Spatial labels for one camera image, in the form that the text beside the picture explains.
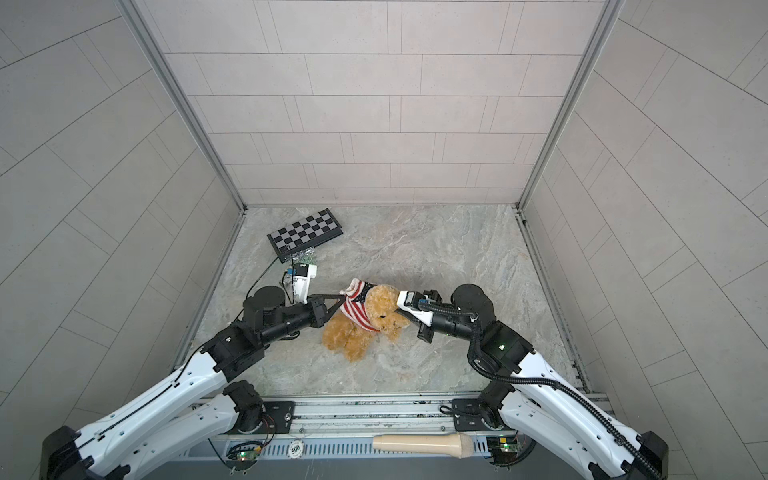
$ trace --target tile wall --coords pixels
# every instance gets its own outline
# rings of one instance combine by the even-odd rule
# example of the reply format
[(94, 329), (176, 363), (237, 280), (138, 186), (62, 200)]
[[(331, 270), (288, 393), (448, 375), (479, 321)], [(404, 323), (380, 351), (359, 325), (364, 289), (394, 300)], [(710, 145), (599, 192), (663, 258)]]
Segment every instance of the tile wall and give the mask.
[(768, 3), (627, 0), (525, 216), (670, 479), (768, 478)]
[(603, 8), (137, 3), (248, 204), (517, 202)]
[(237, 216), (111, 1), (0, 4), (0, 477), (167, 375)]

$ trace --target gray floor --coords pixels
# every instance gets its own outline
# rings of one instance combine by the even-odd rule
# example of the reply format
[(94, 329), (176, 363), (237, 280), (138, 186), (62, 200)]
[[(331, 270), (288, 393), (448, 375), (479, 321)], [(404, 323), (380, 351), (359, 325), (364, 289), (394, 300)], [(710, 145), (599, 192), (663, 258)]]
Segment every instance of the gray floor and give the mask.
[[(266, 235), (316, 208), (257, 208), (245, 224), (197, 332), (198, 346), (230, 322), (243, 297), (274, 258)], [(357, 276), (403, 290), (437, 289), (444, 298), (476, 283), (493, 300), (497, 317), (530, 340), (574, 381), (560, 333), (549, 311), (513, 209), (505, 205), (334, 207), (344, 234), (316, 249), (317, 278), (310, 293), (337, 293)], [(260, 285), (275, 285), (276, 263)], [(406, 327), (397, 343), (374, 339), (366, 357), (350, 364), (305, 329), (292, 342), (273, 344), (240, 379), (262, 395), (341, 392), (480, 390), (487, 380), (466, 362), (464, 340), (436, 335), (432, 344)]]
[(368, 460), (273, 460), (256, 464), (248, 475), (230, 477), (229, 470), (215, 462), (168, 462), (145, 480), (582, 480), (568, 464), (541, 445), (509, 470), (496, 470), (481, 458), (376, 458)]

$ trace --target teddy bear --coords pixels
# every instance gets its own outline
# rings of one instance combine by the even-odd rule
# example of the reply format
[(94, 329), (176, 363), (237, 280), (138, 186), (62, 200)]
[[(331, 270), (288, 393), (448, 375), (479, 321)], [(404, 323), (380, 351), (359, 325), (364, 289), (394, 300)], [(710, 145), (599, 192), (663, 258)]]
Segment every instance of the teddy bear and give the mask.
[(390, 342), (400, 337), (400, 331), (411, 322), (396, 312), (398, 289), (390, 285), (375, 285), (359, 279), (352, 280), (342, 290), (344, 304), (323, 327), (323, 345), (328, 350), (343, 349), (350, 362), (364, 357), (374, 335), (383, 333)]

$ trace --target brown fur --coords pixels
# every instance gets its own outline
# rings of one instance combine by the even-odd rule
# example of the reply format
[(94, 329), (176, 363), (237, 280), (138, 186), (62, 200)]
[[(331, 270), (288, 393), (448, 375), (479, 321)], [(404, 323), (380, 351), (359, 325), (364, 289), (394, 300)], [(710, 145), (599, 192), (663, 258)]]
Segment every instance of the brown fur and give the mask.
[[(381, 330), (390, 342), (400, 337), (400, 331), (410, 324), (397, 310), (399, 290), (390, 285), (374, 286), (366, 295), (366, 314), (371, 324)], [(346, 315), (337, 311), (323, 327), (323, 345), (328, 350), (344, 349), (350, 362), (363, 358), (376, 333), (359, 328)]]

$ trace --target gray marble surface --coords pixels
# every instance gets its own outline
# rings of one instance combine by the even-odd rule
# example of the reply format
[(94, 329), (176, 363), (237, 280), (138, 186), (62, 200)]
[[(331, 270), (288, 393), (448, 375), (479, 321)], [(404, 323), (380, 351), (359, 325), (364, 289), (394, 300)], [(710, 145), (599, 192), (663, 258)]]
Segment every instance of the gray marble surface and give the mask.
[[(266, 235), (316, 207), (252, 208), (224, 268), (193, 347), (224, 328), (275, 253)], [(310, 293), (338, 293), (353, 277), (401, 290), (438, 290), (448, 299), (463, 283), (479, 285), (496, 316), (533, 343), (574, 381), (513, 209), (508, 205), (333, 207), (344, 234), (316, 248)], [(275, 263), (259, 286), (276, 285), (286, 265)], [(408, 326), (397, 343), (375, 338), (366, 357), (349, 363), (321, 343), (322, 330), (276, 342), (240, 379), (262, 395), (480, 390), (488, 381), (467, 364), (468, 343), (435, 334), (431, 344)]]

